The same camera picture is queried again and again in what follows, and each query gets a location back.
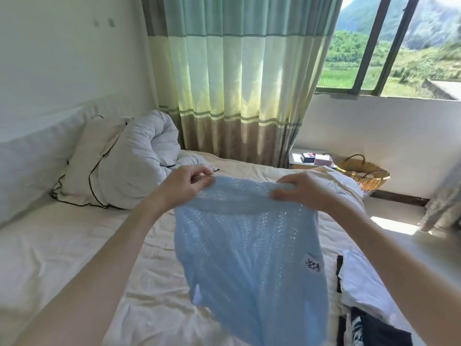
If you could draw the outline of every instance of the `sky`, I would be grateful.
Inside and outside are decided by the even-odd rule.
[[[341,9],[348,6],[353,0],[343,0]],[[446,5],[461,7],[461,0],[438,0]]]

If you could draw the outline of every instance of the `basket handle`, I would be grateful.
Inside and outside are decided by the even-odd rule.
[[[364,179],[367,175],[371,174],[371,173],[374,173],[374,172],[377,172],[377,171],[381,171],[381,172],[386,172],[384,170],[373,170],[373,171],[370,171],[369,173],[366,173],[365,175],[363,175],[361,178]]]
[[[354,155],[351,155],[350,157],[344,159],[344,161],[348,161],[350,158],[355,157],[355,156],[358,156],[358,155],[361,156],[361,157],[363,158],[362,165],[364,165],[364,164],[365,164],[365,156],[364,156],[363,154],[354,154]]]

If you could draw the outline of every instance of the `wicker basket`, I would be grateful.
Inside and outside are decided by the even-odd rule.
[[[352,178],[363,191],[363,196],[370,195],[390,178],[390,174],[379,166],[365,160],[362,154],[354,154],[336,164],[336,170]]]

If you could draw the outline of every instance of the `floor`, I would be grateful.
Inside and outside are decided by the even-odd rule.
[[[401,245],[461,289],[461,235],[418,232],[416,224],[424,216],[422,207],[367,198],[365,208]],[[416,335],[413,344],[424,345]]]

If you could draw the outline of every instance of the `box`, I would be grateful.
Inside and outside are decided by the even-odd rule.
[[[301,154],[301,161],[303,163],[312,164],[315,161],[315,154],[314,153],[303,153]]]
[[[314,165],[331,167],[333,165],[333,159],[331,158],[331,155],[316,154]]]

